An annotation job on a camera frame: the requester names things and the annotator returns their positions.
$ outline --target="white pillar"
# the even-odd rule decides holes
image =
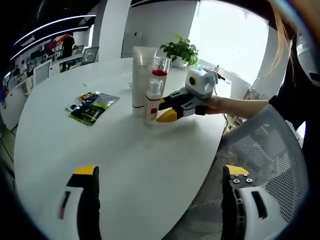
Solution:
[[[122,43],[131,1],[107,1],[100,29],[99,62],[121,58]]]
[[[101,0],[97,5],[96,16],[94,19],[94,29],[92,35],[91,47],[99,47],[100,30],[102,25],[102,19],[104,18],[104,12],[108,0]]]

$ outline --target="human hand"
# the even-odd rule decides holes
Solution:
[[[212,96],[204,102],[205,114],[220,114],[222,98],[219,96]]]

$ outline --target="blonde hair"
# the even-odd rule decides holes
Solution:
[[[271,4],[273,14],[274,14],[274,19],[275,19],[275,24],[277,28],[277,38],[278,38],[278,46],[277,46],[277,51],[275,54],[275,58],[270,65],[270,67],[267,69],[267,74],[270,74],[280,63],[284,51],[287,48],[288,51],[290,52],[290,45],[288,44],[288,34],[287,30],[285,27],[285,23],[287,25],[290,25],[292,29],[294,27],[286,20],[286,18],[283,16],[283,14],[278,10],[278,8],[272,3],[272,0],[268,0],[268,2]],[[290,61],[293,63],[293,55],[290,54]]]

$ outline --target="red label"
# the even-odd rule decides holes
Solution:
[[[151,114],[156,114],[157,113],[157,108],[151,108]]]

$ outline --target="white round table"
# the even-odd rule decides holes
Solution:
[[[171,69],[164,94],[184,86]],[[225,126],[219,115],[189,116],[146,126],[132,115],[132,58],[97,62],[37,85],[18,125],[14,170],[19,198],[50,239],[62,239],[53,219],[57,198],[81,166],[99,166],[102,239],[160,240],[187,210],[213,162]],[[70,117],[77,96],[120,97],[93,126]],[[230,97],[220,82],[217,94]]]

